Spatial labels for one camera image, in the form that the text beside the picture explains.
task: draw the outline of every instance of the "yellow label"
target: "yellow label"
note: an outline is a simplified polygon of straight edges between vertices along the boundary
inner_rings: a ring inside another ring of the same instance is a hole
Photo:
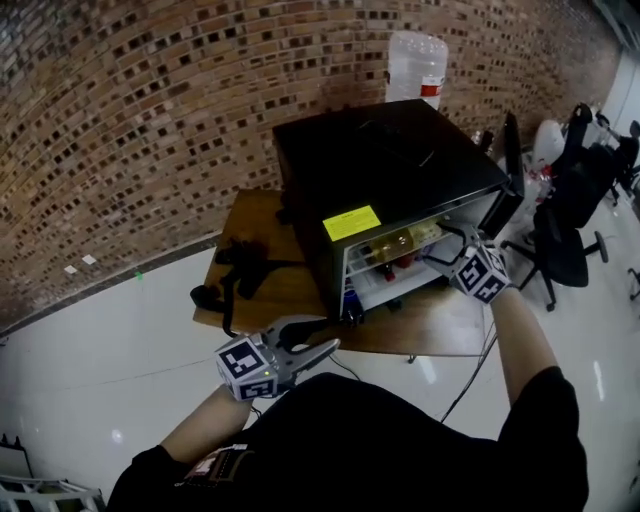
[[[380,221],[371,206],[363,206],[322,222],[332,242],[380,225]]]

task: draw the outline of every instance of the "black strap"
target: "black strap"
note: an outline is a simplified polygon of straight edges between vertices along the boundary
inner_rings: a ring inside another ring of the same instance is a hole
[[[238,282],[238,295],[250,300],[270,272],[283,267],[304,265],[297,261],[267,260],[266,252],[266,248],[257,242],[231,240],[230,248],[216,254],[216,263],[233,265],[230,272],[220,279],[223,300],[218,300],[220,292],[216,286],[201,285],[191,290],[191,299],[196,307],[222,313],[222,329],[232,338],[237,336],[231,330],[235,283]]]

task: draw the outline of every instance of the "brick wall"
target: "brick wall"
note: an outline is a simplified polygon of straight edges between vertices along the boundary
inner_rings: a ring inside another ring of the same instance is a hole
[[[467,132],[512,109],[530,138],[603,102],[619,59],[577,0],[33,0],[0,27],[0,329],[278,187],[270,128],[382,101],[393,30],[449,44]]]

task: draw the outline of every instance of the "person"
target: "person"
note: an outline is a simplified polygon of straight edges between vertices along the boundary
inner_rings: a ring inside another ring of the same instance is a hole
[[[497,440],[333,374],[299,384],[243,430],[251,402],[221,386],[133,459],[108,510],[308,508],[354,497],[417,498],[430,510],[581,510],[588,483],[574,388],[518,290],[491,307],[511,404]]]
[[[632,169],[636,165],[638,159],[638,150],[640,149],[640,123],[631,121],[629,126],[630,137],[625,137],[619,133],[609,129],[609,133],[618,141],[618,150],[624,155],[628,163],[628,169]]]
[[[630,137],[625,137],[611,128],[609,120],[606,117],[602,115],[597,117],[600,126],[605,128],[607,132],[618,141],[618,147],[615,152],[622,156],[625,165],[620,170],[617,179],[625,190],[631,191],[633,179],[636,175],[634,167],[638,159],[638,151],[640,150],[640,141],[638,140],[640,138],[640,123],[638,123],[638,121],[631,121],[631,125],[629,126]],[[617,204],[618,194],[615,192],[615,189],[612,189],[612,191],[615,204]]]

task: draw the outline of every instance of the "water bottle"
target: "water bottle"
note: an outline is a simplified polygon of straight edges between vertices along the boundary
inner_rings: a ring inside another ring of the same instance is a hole
[[[342,319],[351,327],[364,322],[364,309],[356,293],[356,288],[353,286],[353,281],[349,277],[344,282]]]
[[[422,98],[436,110],[447,71],[444,41],[420,32],[394,32],[389,41],[386,101]]]

